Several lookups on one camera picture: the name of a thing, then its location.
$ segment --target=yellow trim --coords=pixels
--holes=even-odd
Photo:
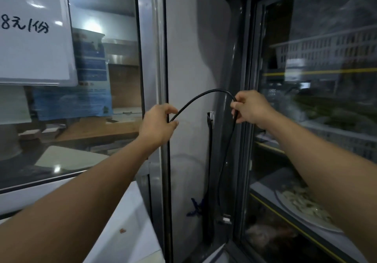
[[[280,150],[280,149],[278,149],[278,148],[274,148],[274,147],[271,147],[271,146],[269,146],[269,145],[266,145],[266,144],[263,144],[263,143],[259,143],[259,142],[256,142],[256,143],[257,143],[259,146],[266,147],[266,148],[269,148],[269,149],[271,149],[271,150],[277,151],[277,152],[279,152],[279,153],[283,153],[283,154],[285,154],[284,151],[282,151],[282,150]]]
[[[272,212],[274,212],[276,215],[278,215],[279,217],[281,217],[282,219],[284,219],[287,223],[289,223],[290,225],[292,225],[294,228],[296,228],[298,231],[300,231],[301,233],[303,233],[306,237],[308,237],[311,241],[313,241],[314,243],[316,243],[318,246],[320,246],[322,249],[324,249],[325,251],[327,251],[328,253],[330,253],[332,256],[334,256],[335,258],[337,258],[337,260],[339,260],[340,262],[342,263],[346,263],[346,261],[344,261],[343,259],[341,259],[339,256],[337,256],[336,254],[332,253],[329,249],[327,249],[325,246],[323,246],[321,243],[319,243],[317,240],[315,240],[313,237],[311,237],[310,235],[308,235],[307,233],[305,233],[304,231],[302,231],[300,228],[298,228],[296,225],[294,225],[293,223],[291,223],[288,219],[286,219],[284,216],[282,216],[280,213],[278,213],[276,210],[274,210],[272,207],[270,207],[268,204],[266,204],[265,202],[263,202],[262,200],[260,200],[259,198],[257,198],[254,194],[250,193],[250,195],[252,197],[254,197],[257,201],[259,201],[261,204],[263,204],[265,207],[267,207],[269,210],[271,210]]]
[[[377,68],[355,68],[355,69],[341,69],[341,70],[320,70],[320,71],[304,71],[299,72],[300,75],[309,74],[334,74],[334,73],[359,73],[359,72],[377,72]],[[298,72],[275,72],[263,73],[263,76],[280,76],[280,75],[297,75]]]

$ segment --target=glass window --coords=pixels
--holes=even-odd
[[[255,57],[259,91],[276,110],[314,134],[377,163],[377,0],[261,2],[263,34]],[[299,230],[333,258],[366,262],[316,202],[273,136],[256,128],[253,149],[250,201],[259,204],[247,208],[254,220],[245,222],[245,239],[264,224],[261,208],[270,207],[291,224],[264,227],[269,232],[294,241],[293,232]],[[268,240],[274,244],[276,239]],[[279,252],[290,250],[273,246]],[[265,249],[260,254],[276,262]]]
[[[138,135],[135,0],[69,8],[79,85],[1,85],[0,190],[86,170]]]

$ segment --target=white plate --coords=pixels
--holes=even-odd
[[[327,221],[324,221],[324,220],[322,220],[318,217],[307,215],[307,214],[299,211],[280,191],[275,190],[275,194],[276,194],[276,198],[280,201],[282,206],[284,206],[286,209],[288,209],[290,211],[290,213],[293,213],[298,218],[301,218],[304,221],[306,221],[310,224],[313,224],[317,227],[320,227],[320,228],[323,228],[323,229],[326,229],[326,230],[329,230],[329,231],[333,231],[333,232],[343,233],[343,231],[341,229],[339,229],[338,227],[336,227],[335,225],[333,225],[333,224],[331,224]]]

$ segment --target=black power cord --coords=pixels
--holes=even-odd
[[[207,90],[201,94],[199,94],[198,96],[194,97],[193,99],[191,99],[185,106],[183,106],[183,108],[181,110],[178,111],[177,114],[175,114],[173,116],[173,118],[170,120],[170,122],[174,121],[175,118],[177,118],[177,116],[179,114],[182,113],[182,111],[184,109],[186,109],[191,103],[193,103],[196,99],[204,96],[204,95],[207,95],[209,93],[212,93],[212,92],[223,92],[223,93],[226,93],[228,94],[229,96],[232,97],[233,101],[237,101],[236,100],[236,97],[233,96],[232,93],[230,93],[228,90],[225,90],[225,89],[211,89],[211,90]],[[233,127],[232,127],[232,133],[230,134],[230,137],[229,137],[229,141],[226,145],[226,148],[225,148],[225,155],[224,155],[224,161],[222,163],[222,166],[221,166],[221,169],[220,169],[220,175],[219,175],[219,180],[218,180],[218,184],[217,184],[217,204],[219,206],[219,210],[220,210],[220,214],[221,214],[221,217],[223,217],[223,212],[222,212],[222,208],[221,208],[221,201],[220,201],[220,182],[221,182],[221,177],[222,177],[222,173],[223,173],[223,170],[224,170],[224,166],[226,164],[226,161],[227,161],[227,154],[228,154],[228,150],[229,150],[229,147],[230,147],[230,143],[232,141],[232,136],[233,136],[233,132],[234,132],[234,128],[236,127],[236,120],[237,120],[237,116],[238,116],[238,111],[236,111],[234,113],[234,117],[233,117]]]

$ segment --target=food display case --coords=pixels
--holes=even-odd
[[[227,1],[224,87],[255,89],[317,136],[376,163],[377,0]],[[215,242],[237,262],[366,263],[267,131],[239,125],[219,168],[232,122],[219,102]]]
[[[163,42],[156,34],[162,0],[60,1],[69,9],[78,85],[0,85],[0,219],[116,153],[138,136],[144,112],[166,102]],[[51,9],[49,0],[22,5]],[[57,19],[50,32],[64,25]],[[164,250],[163,151],[144,162],[135,180]]]

